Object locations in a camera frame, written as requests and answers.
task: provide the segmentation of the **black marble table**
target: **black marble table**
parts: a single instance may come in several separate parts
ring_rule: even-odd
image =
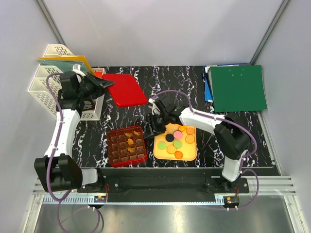
[[[132,74],[147,98],[162,90],[181,90],[190,94],[195,109],[213,113],[211,103],[204,100],[205,84],[202,78],[203,66],[181,67],[105,67],[107,73]],[[179,104],[187,104],[179,94],[168,94]],[[109,130],[140,125],[145,129],[145,115],[150,112],[147,105],[117,107],[109,93],[104,97],[101,119],[81,121],[76,130],[72,156],[81,167],[111,167],[107,154],[106,135]],[[257,153],[248,158],[243,166],[271,167],[272,161],[256,112],[236,113],[247,125],[257,140]],[[153,140],[145,141],[148,160],[133,167],[223,167],[224,155],[217,140],[211,134],[197,129],[197,157],[191,162],[158,160],[153,155]]]

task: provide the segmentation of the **metal frame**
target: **metal frame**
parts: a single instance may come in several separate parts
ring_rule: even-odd
[[[53,32],[53,34],[55,35],[55,38],[57,39],[58,43],[60,44],[64,44],[65,45],[65,41],[63,40],[59,30],[57,29],[57,26],[55,25],[51,14],[49,13],[44,0],[35,0],[39,6],[40,11],[42,12],[42,14],[44,15],[45,19],[47,20],[47,23],[49,24],[51,31]],[[289,6],[291,0],[283,0],[281,5],[279,6],[275,16],[273,17],[268,29],[266,30],[260,44],[258,45],[250,63],[253,65],[256,63],[256,61],[258,60],[264,46],[266,45],[269,37],[271,36],[272,32],[274,31],[274,29],[277,26],[277,23],[280,21],[282,15],[284,14],[285,10],[287,9],[287,7]],[[264,136],[266,138],[266,143],[274,164],[274,170],[276,170],[276,168],[278,169],[279,173],[281,173],[281,168],[279,166],[279,162],[276,156],[276,151],[274,149],[269,131],[268,131],[268,127],[267,124],[265,122],[265,119],[262,115],[261,112],[258,112],[258,116],[259,116],[259,121],[260,124],[262,126],[263,129],[263,133]],[[153,173],[153,171],[151,171],[150,169],[140,169],[140,173],[141,170],[143,170],[143,173]],[[114,176],[116,175],[115,172],[116,170],[111,170],[111,169],[105,169],[103,170],[104,175],[108,175],[108,176]],[[184,169],[184,172],[186,172],[187,175],[188,173],[192,173],[194,172],[193,169]],[[176,173],[176,171],[171,170],[171,169],[166,169],[165,173],[167,173],[167,175],[169,176],[178,176],[179,174]],[[218,173],[221,173],[221,169],[199,169],[196,168],[195,173],[193,175],[195,176],[215,176],[218,175]],[[134,170],[130,170],[128,176],[136,176],[137,172]],[[254,194],[256,192],[256,188],[257,188],[257,184],[256,184],[256,179],[253,176],[245,176],[247,178],[247,182],[249,185],[249,190],[250,190],[250,194]],[[306,225],[306,222],[304,220],[304,217],[302,215],[301,212],[301,208],[299,206],[298,200],[297,200],[297,196],[296,196],[296,192],[293,186],[293,182],[291,180],[290,177],[288,176],[259,176],[259,195],[269,195],[269,196],[283,196],[286,206],[287,206],[287,210],[289,212],[290,218],[291,218],[291,222],[292,225],[294,227],[294,231],[296,233],[300,233],[300,232],[308,232],[308,228]],[[56,195],[63,195],[65,192],[56,192]],[[72,192],[69,197],[68,197],[68,201],[66,201],[64,204],[66,203],[70,203],[70,204],[94,204],[94,196],[98,196],[98,195],[102,195],[105,196],[106,193],[77,193]],[[222,194],[218,194],[215,197],[218,198],[218,200],[220,200],[221,204],[221,200],[222,200]],[[28,215],[27,215],[27,219],[25,221],[25,225],[23,228],[24,233],[32,233],[35,230],[35,226],[36,226],[36,222],[39,216],[39,212],[41,209],[42,204],[44,203],[50,203],[50,204],[57,204],[55,201],[51,200],[50,196],[48,194],[46,194],[43,190],[43,187],[41,186],[40,182],[37,181],[36,185],[35,185],[35,189],[31,198],[31,203],[29,205],[29,211],[28,211]],[[118,204],[133,204],[133,203],[125,203],[125,202],[118,202]],[[150,204],[169,204],[169,203],[165,203],[165,202],[157,202],[157,203],[141,203],[141,202],[136,202],[136,204],[146,204],[146,205],[150,205]],[[178,204],[178,205],[198,205],[198,204],[202,204],[201,202],[197,203],[197,202],[177,202],[174,204]]]

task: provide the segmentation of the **wall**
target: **wall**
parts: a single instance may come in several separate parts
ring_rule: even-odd
[[[311,229],[311,1],[292,1],[257,64],[263,65],[269,132]]]
[[[3,0],[0,8],[0,225],[21,232],[36,173],[55,120],[27,93],[43,54],[55,39],[34,0]]]
[[[45,0],[93,66],[249,62],[281,0]]]

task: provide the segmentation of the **gray floor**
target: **gray floor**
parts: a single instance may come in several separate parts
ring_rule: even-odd
[[[65,219],[81,205],[62,205]],[[62,232],[56,220],[57,205],[44,204],[36,233]],[[213,211],[202,206],[112,206],[100,209],[104,217],[96,232],[104,233],[293,233],[282,197],[258,197],[249,208],[240,211]],[[88,233],[95,227],[97,215],[91,210],[78,212],[64,222],[70,233]]]

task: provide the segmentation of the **round token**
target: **round token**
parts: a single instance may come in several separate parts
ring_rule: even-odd
[[[182,159],[184,156],[181,151],[176,151],[174,155],[176,159]]]
[[[187,128],[186,132],[187,134],[192,135],[194,134],[194,128]]]
[[[165,136],[165,140],[167,140],[168,142],[173,142],[174,141],[174,136],[173,134],[169,133]]]
[[[176,148],[181,148],[181,146],[183,145],[183,144],[181,143],[181,141],[179,141],[179,140],[175,140],[173,144],[174,144],[174,146],[175,146]]]
[[[187,127],[186,125],[181,125],[181,126],[178,127],[178,129],[179,129],[181,132],[185,131],[187,128],[188,128],[188,127]]]
[[[170,145],[170,146],[168,146],[168,147],[166,148],[166,151],[167,151],[168,154],[174,154],[174,153],[176,152],[176,147]]]
[[[194,136],[187,135],[186,136],[186,142],[189,143],[189,144],[194,143]]]
[[[176,130],[173,135],[174,135],[174,138],[176,139],[180,139],[183,137],[183,133],[180,132],[179,130]]]
[[[159,142],[157,144],[157,147],[160,149],[160,150],[164,150],[166,148],[166,143],[165,142]]]

